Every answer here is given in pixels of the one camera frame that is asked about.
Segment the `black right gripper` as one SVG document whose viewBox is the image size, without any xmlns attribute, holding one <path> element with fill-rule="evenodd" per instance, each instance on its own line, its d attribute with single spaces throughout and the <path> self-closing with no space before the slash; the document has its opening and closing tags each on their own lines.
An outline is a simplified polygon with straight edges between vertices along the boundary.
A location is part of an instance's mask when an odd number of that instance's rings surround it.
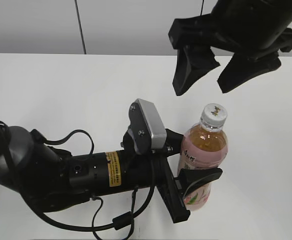
<svg viewBox="0 0 292 240">
<path fill-rule="evenodd" d="M 177 50 L 172 82 L 177 96 L 185 94 L 196 81 L 220 66 L 211 47 L 235 53 L 217 80 L 223 94 L 276 71 L 282 65 L 278 51 L 292 50 L 291 28 L 286 28 L 269 47 L 256 49 L 251 43 L 240 43 L 226 35 L 210 14 L 174 19 L 168 38 Z"/>
</svg>

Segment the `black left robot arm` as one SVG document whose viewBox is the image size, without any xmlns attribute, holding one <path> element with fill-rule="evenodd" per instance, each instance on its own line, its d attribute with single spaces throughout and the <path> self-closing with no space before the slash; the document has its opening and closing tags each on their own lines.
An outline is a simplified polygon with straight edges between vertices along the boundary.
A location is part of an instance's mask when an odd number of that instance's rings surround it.
<svg viewBox="0 0 292 240">
<path fill-rule="evenodd" d="M 121 150 L 72 155 L 60 149 L 66 139 L 47 140 L 36 129 L 8 126 L 0 121 L 0 185 L 18 192 L 45 222 L 61 229 L 89 232 L 90 227 L 56 222 L 48 213 L 62 211 L 98 197 L 149 188 L 145 202 L 97 226 L 96 231 L 121 229 L 133 223 L 149 205 L 155 190 L 174 223 L 190 216 L 183 198 L 197 187 L 220 178 L 220 168 L 183 169 L 174 177 L 168 157 L 178 154 L 182 135 L 165 130 L 163 143 L 152 148 L 151 136 L 140 111 L 129 114 L 130 125 Z"/>
</svg>

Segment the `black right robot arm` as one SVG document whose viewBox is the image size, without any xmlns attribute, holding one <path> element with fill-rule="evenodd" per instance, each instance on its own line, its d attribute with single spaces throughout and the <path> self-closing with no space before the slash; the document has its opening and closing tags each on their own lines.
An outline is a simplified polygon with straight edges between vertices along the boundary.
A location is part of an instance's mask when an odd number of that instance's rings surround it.
<svg viewBox="0 0 292 240">
<path fill-rule="evenodd" d="M 217 79 L 223 93 L 277 70 L 279 54 L 292 50 L 291 22 L 292 0 L 219 0 L 208 14 L 176 18 L 168 32 L 177 51 L 175 94 L 220 65 L 213 48 L 232 53 Z"/>
</svg>

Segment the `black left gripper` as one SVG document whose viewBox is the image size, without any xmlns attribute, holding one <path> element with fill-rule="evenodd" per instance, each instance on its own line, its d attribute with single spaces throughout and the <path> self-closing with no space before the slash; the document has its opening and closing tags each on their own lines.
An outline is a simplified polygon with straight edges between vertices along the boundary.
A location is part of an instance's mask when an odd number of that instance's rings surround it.
<svg viewBox="0 0 292 240">
<path fill-rule="evenodd" d="M 132 137 L 126 132 L 122 139 L 123 151 L 120 152 L 121 186 L 125 192 L 134 187 L 157 188 L 162 200 L 170 214 L 173 223 L 188 220 L 190 211 L 182 203 L 185 198 L 204 185 L 218 180 L 223 170 L 219 167 L 210 169 L 186 169 L 178 174 L 181 194 L 175 183 L 174 175 L 168 163 L 168 157 L 180 154 L 183 134 L 174 132 L 168 128 L 166 140 L 162 149 L 148 152 L 145 155 L 135 153 Z"/>
</svg>

